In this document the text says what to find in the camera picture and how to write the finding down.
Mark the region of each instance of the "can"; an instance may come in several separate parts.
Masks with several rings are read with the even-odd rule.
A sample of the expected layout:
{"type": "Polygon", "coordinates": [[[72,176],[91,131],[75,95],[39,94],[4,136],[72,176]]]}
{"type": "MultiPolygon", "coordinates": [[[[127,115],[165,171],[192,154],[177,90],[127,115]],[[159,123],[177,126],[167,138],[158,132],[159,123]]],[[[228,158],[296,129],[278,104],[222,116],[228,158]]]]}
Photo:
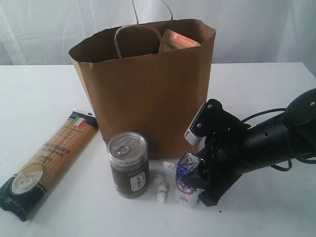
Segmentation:
{"type": "Polygon", "coordinates": [[[115,188],[125,198],[142,195],[149,183],[148,145],[137,132],[123,132],[108,143],[115,188]]]}

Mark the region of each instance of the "italian flag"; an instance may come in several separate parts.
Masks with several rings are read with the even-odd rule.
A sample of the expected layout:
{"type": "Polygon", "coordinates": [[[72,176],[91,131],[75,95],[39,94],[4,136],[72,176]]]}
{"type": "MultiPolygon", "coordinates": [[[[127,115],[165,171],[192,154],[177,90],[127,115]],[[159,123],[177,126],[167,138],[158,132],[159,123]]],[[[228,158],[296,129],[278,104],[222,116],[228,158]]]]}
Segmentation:
{"type": "Polygon", "coordinates": [[[78,128],[82,128],[82,126],[84,125],[86,121],[87,120],[84,118],[77,117],[70,125],[71,126],[74,125],[74,126],[77,126],[78,128]]]}

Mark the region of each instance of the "brown paper bag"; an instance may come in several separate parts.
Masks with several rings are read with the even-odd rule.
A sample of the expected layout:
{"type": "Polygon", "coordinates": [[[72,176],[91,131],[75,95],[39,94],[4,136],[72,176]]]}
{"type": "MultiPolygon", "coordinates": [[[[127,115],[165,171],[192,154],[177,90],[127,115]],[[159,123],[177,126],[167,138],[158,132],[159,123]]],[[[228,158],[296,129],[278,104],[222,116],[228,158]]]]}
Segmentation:
{"type": "Polygon", "coordinates": [[[158,53],[163,42],[157,33],[133,27],[119,31],[116,45],[116,27],[73,47],[69,54],[102,137],[108,141],[123,131],[140,132],[148,140],[151,159],[196,152],[184,133],[207,98],[216,31],[195,19],[140,26],[153,27],[160,36],[170,29],[200,46],[158,53]]]}

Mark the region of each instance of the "can label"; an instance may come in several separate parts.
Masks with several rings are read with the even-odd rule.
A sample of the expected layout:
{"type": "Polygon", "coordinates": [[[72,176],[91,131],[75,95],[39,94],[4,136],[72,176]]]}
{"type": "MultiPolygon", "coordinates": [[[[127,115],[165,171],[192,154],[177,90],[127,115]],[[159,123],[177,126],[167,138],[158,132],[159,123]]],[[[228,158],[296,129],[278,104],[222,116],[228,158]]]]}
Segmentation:
{"type": "Polygon", "coordinates": [[[148,161],[137,170],[122,171],[111,166],[115,188],[124,195],[133,195],[148,185],[149,165],[148,161]]]}

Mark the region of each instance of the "spaghetti package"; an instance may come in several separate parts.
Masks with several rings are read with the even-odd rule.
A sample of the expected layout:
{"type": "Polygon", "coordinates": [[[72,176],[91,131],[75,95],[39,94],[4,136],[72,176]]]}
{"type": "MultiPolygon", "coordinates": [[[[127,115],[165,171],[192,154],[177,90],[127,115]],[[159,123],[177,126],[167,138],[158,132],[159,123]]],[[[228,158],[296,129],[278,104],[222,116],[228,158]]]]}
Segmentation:
{"type": "Polygon", "coordinates": [[[92,114],[73,111],[58,131],[0,188],[0,207],[22,221],[98,128],[92,114]]]}

